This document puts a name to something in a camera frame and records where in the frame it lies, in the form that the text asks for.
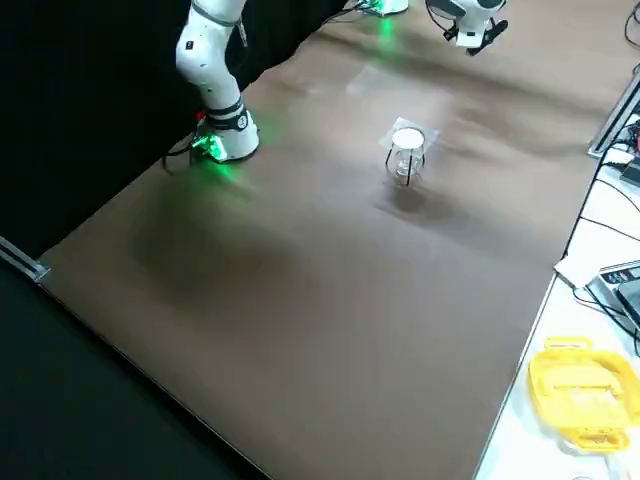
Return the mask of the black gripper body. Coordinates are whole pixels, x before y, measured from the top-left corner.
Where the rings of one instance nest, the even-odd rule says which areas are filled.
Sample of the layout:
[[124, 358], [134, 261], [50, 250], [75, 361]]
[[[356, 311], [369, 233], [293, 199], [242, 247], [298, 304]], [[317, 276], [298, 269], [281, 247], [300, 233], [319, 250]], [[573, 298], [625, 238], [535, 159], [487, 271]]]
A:
[[495, 41], [495, 39], [498, 36], [500, 36], [507, 28], [508, 28], [507, 20], [501, 20], [499, 22], [495, 22], [494, 20], [491, 20], [491, 26], [484, 32], [481, 44], [475, 48], [468, 48], [466, 50], [466, 53], [469, 56], [478, 55], [486, 47], [491, 45]]

